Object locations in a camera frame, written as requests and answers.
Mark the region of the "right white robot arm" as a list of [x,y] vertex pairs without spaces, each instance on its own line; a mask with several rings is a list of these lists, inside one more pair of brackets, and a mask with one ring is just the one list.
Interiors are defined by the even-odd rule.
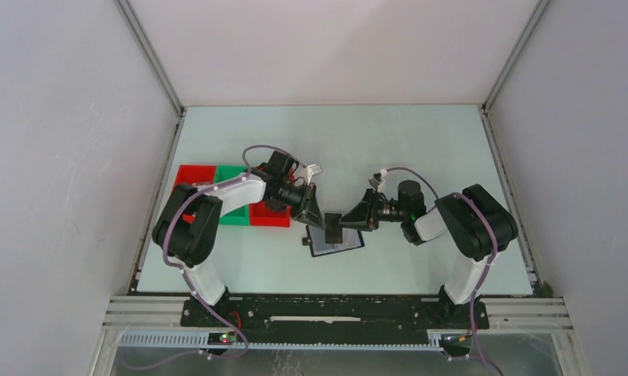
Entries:
[[475,306],[489,268],[517,238],[516,221],[479,184],[436,199],[432,209],[426,207],[418,182],[404,180],[397,191],[397,198],[388,199],[376,188],[367,189],[350,211],[326,221],[326,240],[340,240],[345,229],[371,232],[382,222],[397,222],[406,241],[416,246],[451,236],[459,253],[439,291],[437,315],[445,326],[458,327]]

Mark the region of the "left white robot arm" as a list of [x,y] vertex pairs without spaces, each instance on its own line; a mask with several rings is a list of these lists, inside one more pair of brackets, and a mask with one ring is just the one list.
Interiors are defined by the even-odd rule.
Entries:
[[176,185],[153,228],[152,241],[161,248],[163,262],[180,272],[190,294],[202,302],[200,317],[211,326],[224,324],[229,316],[229,304],[222,300],[227,287],[209,259],[224,215],[268,201],[289,208],[296,222],[324,224],[312,181],[322,167],[303,164],[276,146],[271,150],[267,162],[246,164],[231,179]]

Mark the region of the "black leather card holder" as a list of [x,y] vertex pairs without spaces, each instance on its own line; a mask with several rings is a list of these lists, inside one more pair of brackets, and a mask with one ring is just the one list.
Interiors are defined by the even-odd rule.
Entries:
[[325,232],[319,227],[306,226],[305,230],[306,235],[301,239],[301,244],[309,249],[309,253],[313,258],[365,247],[363,235],[358,230],[342,228],[342,238],[339,243],[327,243]]

